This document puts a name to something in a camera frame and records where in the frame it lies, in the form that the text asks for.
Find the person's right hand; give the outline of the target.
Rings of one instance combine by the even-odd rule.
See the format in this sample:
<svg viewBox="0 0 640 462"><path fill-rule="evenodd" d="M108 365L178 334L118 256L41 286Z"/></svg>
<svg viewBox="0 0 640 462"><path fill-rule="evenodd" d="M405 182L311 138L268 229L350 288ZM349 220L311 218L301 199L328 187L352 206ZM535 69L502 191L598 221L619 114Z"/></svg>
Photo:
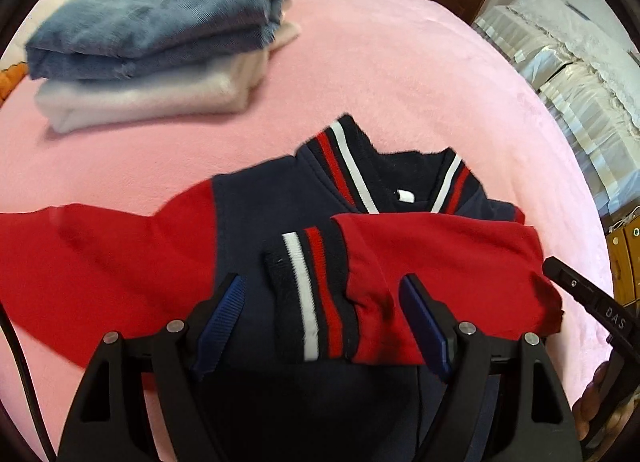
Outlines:
<svg viewBox="0 0 640 462"><path fill-rule="evenodd" d="M586 386L582 396L574 403L572 413L579 440L583 440L587 436L590 423L600 409L600 388L607 373L608 362L605 361L603 364L600 364L596 372L594 372L593 378ZM630 402L626 404L624 408L620 408L613 413L611 419L608 420L608 424L606 424L606 435L601 442L601 446L604 446L607 442L609 444L614 442L615 438L628 422L632 412L634 412L634 404Z"/></svg>

